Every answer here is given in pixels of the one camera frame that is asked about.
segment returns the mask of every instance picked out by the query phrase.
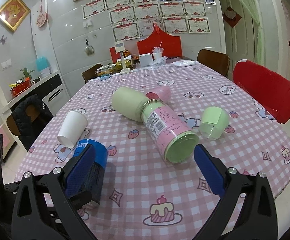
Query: dining table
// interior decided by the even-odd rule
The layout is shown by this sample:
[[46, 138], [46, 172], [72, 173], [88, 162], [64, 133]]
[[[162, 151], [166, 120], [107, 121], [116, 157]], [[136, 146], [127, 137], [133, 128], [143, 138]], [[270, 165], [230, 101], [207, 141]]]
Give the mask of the dining table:
[[[88, 119], [80, 139], [99, 141], [108, 150], [100, 205], [87, 204], [78, 211], [93, 234], [99, 240], [192, 240], [219, 196], [212, 193], [193, 156], [178, 164], [164, 161], [144, 124], [124, 117], [111, 105], [119, 87], [146, 92], [157, 86], [170, 88], [168, 106], [213, 157], [241, 174], [265, 172], [274, 198], [279, 196], [290, 182], [290, 138], [254, 98], [199, 62], [185, 67], [167, 63], [89, 81], [38, 136], [15, 180], [26, 171], [46, 174], [67, 163], [75, 148], [61, 145], [57, 134], [67, 112], [78, 110]], [[210, 106], [224, 109], [230, 119], [217, 140], [199, 132], [203, 112]], [[227, 231], [234, 227], [244, 198], [241, 194]], [[169, 219], [155, 220], [152, 209], [168, 211]]]

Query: pink cap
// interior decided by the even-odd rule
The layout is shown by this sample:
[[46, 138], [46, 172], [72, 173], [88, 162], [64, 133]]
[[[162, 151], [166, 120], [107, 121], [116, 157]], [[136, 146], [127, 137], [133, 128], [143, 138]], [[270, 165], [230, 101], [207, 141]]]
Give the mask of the pink cap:
[[171, 91], [168, 86], [158, 86], [150, 89], [146, 92], [146, 96], [149, 99], [160, 99], [164, 103], [167, 103], [171, 98]]

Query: plastic bag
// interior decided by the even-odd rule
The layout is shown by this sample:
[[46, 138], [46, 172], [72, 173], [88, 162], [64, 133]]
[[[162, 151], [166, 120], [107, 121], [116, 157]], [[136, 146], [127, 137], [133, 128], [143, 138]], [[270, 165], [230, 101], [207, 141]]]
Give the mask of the plastic bag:
[[179, 60], [175, 61], [172, 63], [172, 65], [176, 67], [187, 67], [187, 66], [192, 66], [198, 63], [198, 61], [193, 61], [193, 60]]
[[166, 60], [167, 60], [167, 57], [161, 57], [161, 58], [151, 62], [150, 65], [151, 66], [163, 65], [163, 64], [166, 64]]
[[160, 47], [155, 47], [154, 50], [152, 51], [153, 53], [160, 53], [160, 52], [163, 52], [164, 49], [163, 48], [160, 48]]

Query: white paper cup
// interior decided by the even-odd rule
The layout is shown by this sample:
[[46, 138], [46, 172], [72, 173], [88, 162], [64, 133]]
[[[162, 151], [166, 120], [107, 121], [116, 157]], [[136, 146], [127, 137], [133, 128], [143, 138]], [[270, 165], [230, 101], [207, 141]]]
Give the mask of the white paper cup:
[[88, 120], [84, 114], [69, 110], [58, 132], [58, 141], [67, 148], [74, 148], [87, 125]]
[[161, 58], [161, 53], [162, 52], [153, 53], [152, 55], [154, 56], [154, 60]]

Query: red chair cover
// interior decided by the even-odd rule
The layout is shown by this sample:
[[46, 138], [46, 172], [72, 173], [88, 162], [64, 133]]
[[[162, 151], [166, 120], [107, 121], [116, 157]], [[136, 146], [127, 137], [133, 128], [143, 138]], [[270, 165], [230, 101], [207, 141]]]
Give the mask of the red chair cover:
[[236, 63], [232, 78], [236, 85], [257, 100], [277, 122], [286, 123], [290, 119], [290, 81], [249, 60]]

